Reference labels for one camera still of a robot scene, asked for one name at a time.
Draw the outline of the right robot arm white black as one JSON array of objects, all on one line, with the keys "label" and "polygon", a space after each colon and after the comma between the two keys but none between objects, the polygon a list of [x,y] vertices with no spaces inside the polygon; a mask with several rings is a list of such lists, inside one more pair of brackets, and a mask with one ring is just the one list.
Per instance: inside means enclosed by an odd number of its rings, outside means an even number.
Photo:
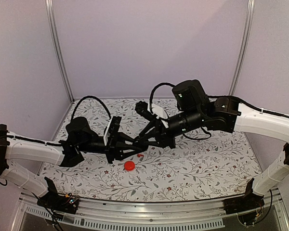
[{"label": "right robot arm white black", "polygon": [[[161,86],[170,86],[177,101],[179,114],[168,117],[162,108],[153,108],[153,96]],[[289,175],[289,115],[264,110],[235,96],[213,96],[210,101],[199,80],[186,80],[177,85],[156,85],[149,103],[139,102],[136,112],[149,124],[139,133],[135,144],[156,147],[175,147],[174,138],[197,128],[232,132],[247,132],[275,138],[285,142],[278,158],[246,186],[239,205],[251,209],[258,199]]]}]

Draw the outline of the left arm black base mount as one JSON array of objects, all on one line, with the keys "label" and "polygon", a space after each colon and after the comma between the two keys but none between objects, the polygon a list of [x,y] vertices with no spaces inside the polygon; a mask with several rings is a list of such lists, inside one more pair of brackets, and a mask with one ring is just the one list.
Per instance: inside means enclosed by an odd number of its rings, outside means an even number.
[{"label": "left arm black base mount", "polygon": [[44,208],[60,211],[69,214],[76,214],[79,205],[79,196],[68,193],[66,195],[60,195],[57,192],[54,182],[44,177],[47,182],[47,193],[38,198],[37,205]]}]

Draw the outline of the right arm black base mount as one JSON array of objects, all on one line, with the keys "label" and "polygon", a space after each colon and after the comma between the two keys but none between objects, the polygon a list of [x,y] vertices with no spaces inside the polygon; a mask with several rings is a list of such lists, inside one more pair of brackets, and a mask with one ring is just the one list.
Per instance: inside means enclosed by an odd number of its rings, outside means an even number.
[{"label": "right arm black base mount", "polygon": [[223,209],[226,214],[239,213],[264,206],[264,196],[254,194],[252,189],[254,179],[251,179],[243,196],[223,200]]}]

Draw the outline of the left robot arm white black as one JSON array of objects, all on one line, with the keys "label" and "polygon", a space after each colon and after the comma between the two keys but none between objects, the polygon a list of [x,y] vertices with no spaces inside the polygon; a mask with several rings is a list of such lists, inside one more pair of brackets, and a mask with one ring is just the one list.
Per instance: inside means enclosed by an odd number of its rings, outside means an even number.
[{"label": "left robot arm white black", "polygon": [[80,116],[66,126],[65,141],[49,142],[21,137],[0,124],[0,178],[11,181],[43,200],[52,209],[62,205],[54,182],[39,177],[15,162],[16,159],[46,162],[60,167],[74,167],[84,160],[82,153],[105,154],[108,163],[123,160],[147,150],[148,145],[119,132],[121,117],[113,117],[105,134],[94,132]]}]

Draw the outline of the red round charging case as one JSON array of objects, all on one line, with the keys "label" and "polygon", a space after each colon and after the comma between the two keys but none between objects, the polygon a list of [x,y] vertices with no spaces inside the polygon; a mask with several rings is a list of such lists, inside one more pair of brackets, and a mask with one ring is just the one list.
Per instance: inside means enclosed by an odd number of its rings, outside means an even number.
[{"label": "red round charging case", "polygon": [[135,169],[135,163],[133,161],[127,161],[124,163],[124,169],[126,171],[133,171]]}]

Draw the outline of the black earbud charging case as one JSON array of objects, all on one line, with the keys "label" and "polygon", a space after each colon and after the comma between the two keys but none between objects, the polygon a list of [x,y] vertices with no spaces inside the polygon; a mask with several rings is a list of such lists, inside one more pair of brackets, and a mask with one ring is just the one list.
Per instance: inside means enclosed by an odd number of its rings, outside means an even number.
[{"label": "black earbud charging case", "polygon": [[136,137],[132,144],[133,146],[138,147],[138,148],[143,148],[145,146],[144,140],[139,137]]}]

